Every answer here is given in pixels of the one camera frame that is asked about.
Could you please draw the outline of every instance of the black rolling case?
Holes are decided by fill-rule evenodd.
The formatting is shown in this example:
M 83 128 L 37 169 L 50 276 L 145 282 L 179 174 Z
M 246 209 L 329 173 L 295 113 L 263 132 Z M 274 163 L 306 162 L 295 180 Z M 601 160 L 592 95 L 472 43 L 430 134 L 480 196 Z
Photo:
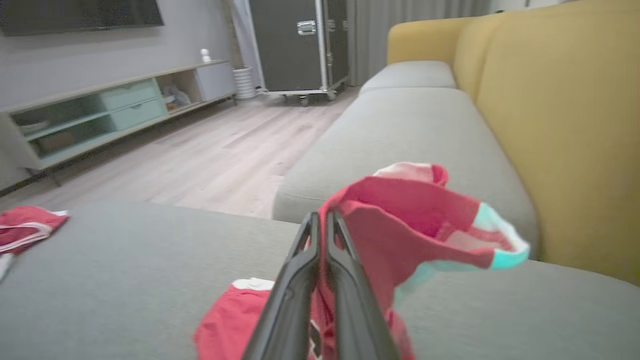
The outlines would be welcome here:
M 248 2 L 264 93 L 335 100 L 349 72 L 346 0 Z

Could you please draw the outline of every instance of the tv cabinet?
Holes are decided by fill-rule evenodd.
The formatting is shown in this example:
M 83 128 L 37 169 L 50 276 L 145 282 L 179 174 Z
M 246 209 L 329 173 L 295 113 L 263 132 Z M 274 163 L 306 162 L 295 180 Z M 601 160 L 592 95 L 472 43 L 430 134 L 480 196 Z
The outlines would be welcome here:
M 161 89 L 171 84 L 190 105 L 168 110 Z M 0 142 L 16 165 L 35 174 L 235 93 L 228 61 L 148 74 L 2 109 Z

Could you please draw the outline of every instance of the white figurine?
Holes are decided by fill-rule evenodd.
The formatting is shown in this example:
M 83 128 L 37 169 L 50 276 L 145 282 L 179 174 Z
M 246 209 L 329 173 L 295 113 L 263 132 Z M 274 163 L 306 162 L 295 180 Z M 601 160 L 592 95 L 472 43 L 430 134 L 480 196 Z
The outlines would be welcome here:
M 209 56 L 209 50 L 201 49 L 200 50 L 200 55 L 202 55 L 202 62 L 205 62 L 205 63 L 210 63 L 211 62 L 211 56 Z

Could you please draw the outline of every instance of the fabric upholstery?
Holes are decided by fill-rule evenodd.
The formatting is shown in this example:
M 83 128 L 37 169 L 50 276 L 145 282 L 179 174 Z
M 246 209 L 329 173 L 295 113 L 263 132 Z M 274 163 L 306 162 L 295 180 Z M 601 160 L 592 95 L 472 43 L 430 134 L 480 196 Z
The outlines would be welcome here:
M 383 88 L 456 88 L 451 68 L 442 61 L 404 61 L 387 65 L 360 89 L 360 93 Z
M 616 359 L 640 354 L 640 288 L 528 261 L 438 274 L 398 307 L 417 359 Z
M 298 230 L 145 203 L 70 214 L 0 284 L 3 360 L 193 360 L 214 301 L 235 279 L 274 279 Z M 639 302 L 625 282 L 528 261 L 438 275 L 399 312 L 418 359 L 631 360 Z
M 467 24 L 460 33 L 453 69 L 458 88 L 474 100 L 482 80 L 487 48 L 493 34 L 509 15 L 510 13 L 496 13 L 480 16 Z
M 362 94 L 289 171 L 273 218 L 301 222 L 341 188 L 399 161 L 443 165 L 449 188 L 495 208 L 537 255 L 536 216 L 521 181 L 469 96 L 449 88 Z
M 191 335 L 232 281 L 275 279 L 298 226 L 95 203 L 0 284 L 2 360 L 194 360 Z
M 453 66 L 460 31 L 473 17 L 398 24 L 389 31 L 387 63 L 433 60 Z
M 538 210 L 542 258 L 640 284 L 640 2 L 510 16 L 477 105 Z

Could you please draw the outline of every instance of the wooden floor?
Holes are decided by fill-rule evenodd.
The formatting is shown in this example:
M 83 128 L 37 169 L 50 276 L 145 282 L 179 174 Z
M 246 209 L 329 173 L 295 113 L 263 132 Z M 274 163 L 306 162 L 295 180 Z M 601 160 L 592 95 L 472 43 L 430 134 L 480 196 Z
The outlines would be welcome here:
M 90 153 L 56 171 L 62 187 L 43 178 L 0 198 L 0 209 L 125 199 L 270 218 L 284 175 L 357 90 L 335 102 L 319 95 L 308 108 L 281 96 L 214 105 Z

